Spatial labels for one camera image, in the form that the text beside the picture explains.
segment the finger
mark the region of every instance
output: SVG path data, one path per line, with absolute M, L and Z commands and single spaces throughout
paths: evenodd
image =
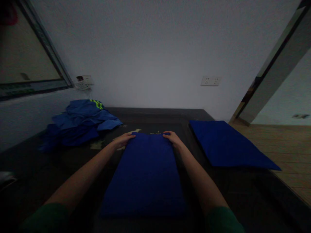
M 126 136 L 124 139 L 127 141 L 127 140 L 130 140 L 131 138 L 134 138 L 134 137 L 136 137 L 136 135 Z

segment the window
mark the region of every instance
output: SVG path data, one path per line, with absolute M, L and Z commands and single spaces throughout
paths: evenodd
M 1 10 L 0 100 L 72 87 L 30 3 L 10 1 Z

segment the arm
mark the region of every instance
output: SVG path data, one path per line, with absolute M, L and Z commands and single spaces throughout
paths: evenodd
M 66 180 L 45 204 L 60 203 L 72 213 L 115 150 L 125 146 L 128 140 L 134 137 L 136 136 L 128 133 L 113 140 Z
M 164 133 L 170 133 L 170 135 L 163 134 L 163 137 L 169 139 L 181 155 L 181 159 L 198 195 L 204 215 L 218 206 L 229 208 L 226 200 L 220 193 L 214 181 L 193 157 L 191 152 L 179 139 L 176 133 L 172 131 L 166 131 Z

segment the green stripe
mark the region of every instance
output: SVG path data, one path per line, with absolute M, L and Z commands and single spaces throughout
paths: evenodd
M 96 107 L 98 107 L 99 109 L 101 109 L 101 110 L 102 110 L 102 108 L 100 108 L 100 107 L 99 107 L 98 102 L 97 102 L 96 100 L 92 100 L 92 99 L 90 99 L 90 101 L 95 102 Z
M 99 108 L 103 109 L 103 104 L 101 102 L 99 102 L 98 100 L 96 100 L 96 102 L 99 104 Z

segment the blue cloth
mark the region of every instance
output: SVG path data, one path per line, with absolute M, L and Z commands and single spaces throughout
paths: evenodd
M 122 122 L 97 100 L 74 100 L 62 114 L 52 117 L 39 150 L 50 152 L 58 145 L 78 146 L 98 137 L 97 131 L 110 130 Z
M 246 137 L 224 121 L 190 121 L 190 125 L 213 166 L 281 170 Z
M 171 143 L 162 134 L 131 139 L 106 190 L 100 216 L 178 217 L 186 204 Z

